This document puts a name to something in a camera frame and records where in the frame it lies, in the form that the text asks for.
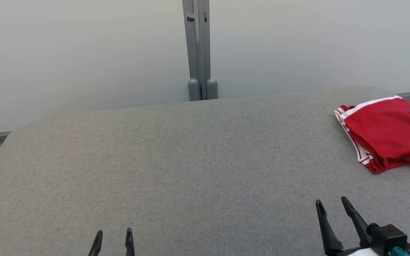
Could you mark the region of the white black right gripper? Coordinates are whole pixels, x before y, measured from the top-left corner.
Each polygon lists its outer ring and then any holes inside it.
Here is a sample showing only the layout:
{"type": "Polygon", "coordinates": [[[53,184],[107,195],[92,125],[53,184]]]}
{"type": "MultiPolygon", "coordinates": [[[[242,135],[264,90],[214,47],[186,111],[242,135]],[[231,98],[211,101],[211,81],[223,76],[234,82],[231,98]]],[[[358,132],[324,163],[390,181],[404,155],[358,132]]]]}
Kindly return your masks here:
{"type": "Polygon", "coordinates": [[[335,236],[332,227],[327,219],[327,212],[320,199],[316,200],[315,205],[317,209],[317,216],[321,232],[322,244],[324,253],[327,256],[378,256],[378,254],[369,246],[369,235],[367,234],[368,224],[363,217],[353,207],[349,199],[345,196],[341,197],[343,207],[346,214],[351,218],[355,230],[360,239],[360,247],[343,249],[342,243],[335,236]]]}

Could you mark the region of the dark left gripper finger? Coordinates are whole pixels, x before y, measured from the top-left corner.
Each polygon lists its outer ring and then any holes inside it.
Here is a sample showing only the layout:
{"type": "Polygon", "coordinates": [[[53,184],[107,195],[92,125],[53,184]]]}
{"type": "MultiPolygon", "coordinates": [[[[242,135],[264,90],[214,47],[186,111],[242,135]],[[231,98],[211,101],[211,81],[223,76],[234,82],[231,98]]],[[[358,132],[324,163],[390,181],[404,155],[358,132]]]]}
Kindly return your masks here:
{"type": "Polygon", "coordinates": [[[98,254],[101,251],[102,239],[103,239],[103,231],[99,230],[96,233],[95,239],[93,240],[93,243],[91,245],[91,249],[90,249],[90,252],[89,252],[88,256],[98,256],[98,254]]]}
{"type": "Polygon", "coordinates": [[[125,239],[126,256],[135,256],[135,245],[131,228],[127,228],[125,239]]]}

